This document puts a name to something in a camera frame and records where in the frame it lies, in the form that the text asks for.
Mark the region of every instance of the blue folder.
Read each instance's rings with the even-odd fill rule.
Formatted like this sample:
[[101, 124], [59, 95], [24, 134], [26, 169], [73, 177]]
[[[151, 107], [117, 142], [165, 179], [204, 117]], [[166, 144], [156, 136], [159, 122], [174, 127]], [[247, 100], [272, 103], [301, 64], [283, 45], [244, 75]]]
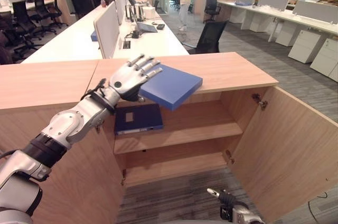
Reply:
[[158, 104], [116, 108], [115, 135], [162, 128], [163, 122]]
[[158, 67], [163, 71], [144, 83], [139, 94], [170, 110], [177, 109], [202, 85], [201, 77], [163, 64], [155, 66], [152, 70]]
[[93, 42], [97, 42], [97, 34], [96, 34], [96, 31], [94, 31], [94, 32], [90, 35], [90, 37], [91, 37], [91, 40], [92, 40]]

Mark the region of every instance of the drawer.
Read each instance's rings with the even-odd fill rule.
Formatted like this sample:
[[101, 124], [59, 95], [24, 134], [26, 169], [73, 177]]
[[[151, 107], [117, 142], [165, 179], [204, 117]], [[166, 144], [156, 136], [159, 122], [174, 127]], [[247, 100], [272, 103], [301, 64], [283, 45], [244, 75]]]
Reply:
[[333, 68], [332, 72], [328, 75], [331, 79], [338, 82], [338, 64]]
[[317, 56], [325, 56], [338, 62], [338, 51], [328, 49], [328, 47], [326, 47], [325, 45], [323, 45], [322, 48], [319, 50]]
[[338, 41], [332, 39], [326, 39], [323, 47], [334, 51], [336, 54], [338, 53]]
[[304, 41], [307, 42], [317, 42], [320, 37], [321, 37], [320, 34], [312, 33], [305, 30], [301, 30], [298, 36], [298, 38], [303, 39]]
[[331, 58], [316, 56], [310, 67], [323, 75], [328, 76], [336, 65], [337, 61]]
[[311, 52], [311, 48], [295, 43], [288, 57], [298, 60], [302, 63], [306, 63], [311, 55]]

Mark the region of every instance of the cable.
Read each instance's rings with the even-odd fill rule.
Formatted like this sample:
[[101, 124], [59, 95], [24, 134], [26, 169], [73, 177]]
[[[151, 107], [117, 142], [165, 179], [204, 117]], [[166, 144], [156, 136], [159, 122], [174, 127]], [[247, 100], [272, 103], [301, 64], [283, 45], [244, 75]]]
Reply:
[[[324, 193], [325, 193], [325, 196], [324, 196], [324, 197], [322, 197], [322, 196], [317, 196], [317, 198], [320, 198], [320, 199], [326, 199], [326, 198], [328, 197], [328, 195], [327, 195], [326, 191], [325, 191]], [[317, 224], [319, 224], [318, 220], [316, 219], [316, 217], [314, 216], [314, 214], [313, 214], [313, 212], [312, 212], [312, 210], [311, 210], [310, 202], [311, 202], [311, 200], [307, 202], [308, 209], [309, 209], [309, 211], [310, 211], [310, 213], [311, 213], [313, 219], [316, 221]]]
[[0, 159], [2, 159], [3, 157], [6, 157], [8, 155], [11, 155], [11, 154], [14, 154], [14, 152], [16, 151], [17, 149], [15, 150], [11, 150], [11, 151], [8, 151], [8, 152], [5, 152], [3, 154], [0, 154]]

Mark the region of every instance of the open cabinet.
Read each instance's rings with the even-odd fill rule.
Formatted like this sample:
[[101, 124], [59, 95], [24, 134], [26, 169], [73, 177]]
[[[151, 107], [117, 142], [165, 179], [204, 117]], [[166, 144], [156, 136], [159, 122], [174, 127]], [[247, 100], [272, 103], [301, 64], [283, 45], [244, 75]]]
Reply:
[[[338, 124], [276, 87], [274, 78], [234, 52], [162, 57], [161, 62], [202, 77], [203, 85], [176, 111], [162, 109], [164, 129], [115, 136], [110, 117], [100, 133], [91, 130], [41, 184], [45, 195], [35, 223], [114, 223], [125, 187], [225, 166], [266, 221], [337, 183]], [[46, 63], [50, 74], [59, 66], [63, 74], [38, 103], [35, 91], [50, 81], [41, 77], [42, 69], [33, 70], [37, 64], [22, 67], [32, 67], [29, 88], [10, 87], [23, 76], [0, 88], [6, 93], [0, 148], [24, 147], [53, 114], [72, 107], [123, 63], [74, 62], [73, 68]], [[19, 67], [7, 67], [7, 75]], [[74, 70], [80, 83], [62, 84]], [[11, 94], [25, 101], [15, 103]]]

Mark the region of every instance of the robotic hand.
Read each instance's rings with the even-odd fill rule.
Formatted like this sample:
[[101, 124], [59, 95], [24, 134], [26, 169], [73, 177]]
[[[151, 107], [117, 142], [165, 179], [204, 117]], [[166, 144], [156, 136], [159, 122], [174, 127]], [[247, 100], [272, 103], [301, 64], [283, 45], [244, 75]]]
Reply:
[[12, 154], [0, 167], [0, 224], [33, 223], [31, 216], [40, 203], [42, 190], [31, 178], [45, 181], [51, 167], [72, 144], [115, 113], [120, 98], [142, 101], [139, 89], [161, 72], [161, 68], [151, 70], [157, 64], [159, 61], [143, 54], [127, 61], [111, 76], [108, 87], [102, 79], [75, 107], [57, 113], [28, 146]]
[[217, 192], [208, 188], [207, 192], [221, 201], [220, 216], [223, 220], [237, 224], [264, 224], [262, 219], [251, 212], [245, 203], [237, 201], [236, 197], [227, 193], [226, 190]]

